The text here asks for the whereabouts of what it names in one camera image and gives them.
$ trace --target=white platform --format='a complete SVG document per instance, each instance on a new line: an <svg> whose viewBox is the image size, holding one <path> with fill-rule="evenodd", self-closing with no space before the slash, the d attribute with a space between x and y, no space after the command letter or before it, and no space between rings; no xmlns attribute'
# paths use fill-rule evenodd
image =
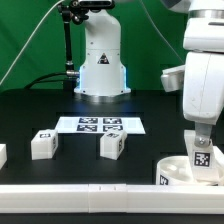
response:
<svg viewBox="0 0 224 224"><path fill-rule="evenodd" d="M224 214L224 187L2 185L0 213Z"/></svg>

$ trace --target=green wall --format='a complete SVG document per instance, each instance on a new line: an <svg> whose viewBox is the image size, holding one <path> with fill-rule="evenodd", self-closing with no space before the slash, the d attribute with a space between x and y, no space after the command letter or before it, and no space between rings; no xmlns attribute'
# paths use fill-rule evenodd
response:
<svg viewBox="0 0 224 224"><path fill-rule="evenodd" d="M143 0L156 25L185 59L183 35L187 17L168 11L160 0ZM56 0L7 0L0 7L0 79L26 40ZM164 68L181 63L149 23L138 0L117 4L110 11L122 26L122 63L127 67L127 85L132 89L161 89ZM84 25L71 25L73 59L78 68L85 59ZM0 90L23 88L34 79L64 71L63 23L55 9L40 27ZM61 83L41 84L35 88L62 88Z"/></svg>

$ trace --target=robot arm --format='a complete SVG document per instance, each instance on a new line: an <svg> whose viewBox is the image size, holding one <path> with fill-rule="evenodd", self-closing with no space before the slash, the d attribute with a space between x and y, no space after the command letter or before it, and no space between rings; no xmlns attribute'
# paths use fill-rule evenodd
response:
<svg viewBox="0 0 224 224"><path fill-rule="evenodd" d="M224 106L224 1L161 1L172 11L189 13L183 44L190 50L184 72L183 112L187 120L195 122L195 134L185 132L185 142L192 167L198 169L195 161L199 154L214 157L211 130ZM212 169L210 178L218 177L217 168ZM206 179L208 169L196 176Z"/></svg>
<svg viewBox="0 0 224 224"><path fill-rule="evenodd" d="M188 13L191 0L161 0L163 5L171 11Z"/></svg>

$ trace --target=sticker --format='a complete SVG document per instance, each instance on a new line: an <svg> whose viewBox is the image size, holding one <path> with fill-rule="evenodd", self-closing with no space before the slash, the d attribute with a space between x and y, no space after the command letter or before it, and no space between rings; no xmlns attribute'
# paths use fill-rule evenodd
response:
<svg viewBox="0 0 224 224"><path fill-rule="evenodd" d="M84 124L97 124L98 123L98 118L81 117L79 119L79 123L84 123Z"/></svg>
<svg viewBox="0 0 224 224"><path fill-rule="evenodd" d="M119 135L117 134L113 134L113 133L110 133L107 135L107 137L110 137L110 138L117 138Z"/></svg>
<svg viewBox="0 0 224 224"><path fill-rule="evenodd" d="M103 125L103 132L107 132L110 129L122 131L123 126L122 125Z"/></svg>
<svg viewBox="0 0 224 224"><path fill-rule="evenodd" d="M104 124L122 124L121 118L103 118Z"/></svg>
<svg viewBox="0 0 224 224"><path fill-rule="evenodd" d="M103 55L101 56L98 64L110 64L105 53L103 53Z"/></svg>
<svg viewBox="0 0 224 224"><path fill-rule="evenodd" d="M97 125L78 125L77 131L96 132Z"/></svg>
<svg viewBox="0 0 224 224"><path fill-rule="evenodd" d="M194 165L200 167L209 167L210 158L211 158L210 153L195 152Z"/></svg>
<svg viewBox="0 0 224 224"><path fill-rule="evenodd" d="M55 149L56 148L56 139L54 138L53 139L53 149Z"/></svg>
<svg viewBox="0 0 224 224"><path fill-rule="evenodd" d="M119 141L119 152L121 151L122 149L122 139Z"/></svg>
<svg viewBox="0 0 224 224"><path fill-rule="evenodd" d="M50 138L50 134L40 134L40 138Z"/></svg>
<svg viewBox="0 0 224 224"><path fill-rule="evenodd" d="M169 185L169 180L166 177L160 175L160 185Z"/></svg>

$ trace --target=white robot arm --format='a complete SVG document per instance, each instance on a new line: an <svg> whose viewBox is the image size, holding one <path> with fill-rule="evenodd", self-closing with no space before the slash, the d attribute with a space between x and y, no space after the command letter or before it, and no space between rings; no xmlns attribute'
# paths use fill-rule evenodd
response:
<svg viewBox="0 0 224 224"><path fill-rule="evenodd" d="M126 68L120 61L121 26L106 11L115 2L72 0L70 3L73 22L81 24L84 20L86 34L86 59L74 92L77 97L93 102L112 102L131 91L126 87Z"/></svg>
<svg viewBox="0 0 224 224"><path fill-rule="evenodd" d="M183 112L187 120L195 122L195 135L191 142L185 132L185 141L193 151L211 151L212 125L224 106L224 1L161 1L170 10L189 14L183 44L190 50L185 64Z"/></svg>

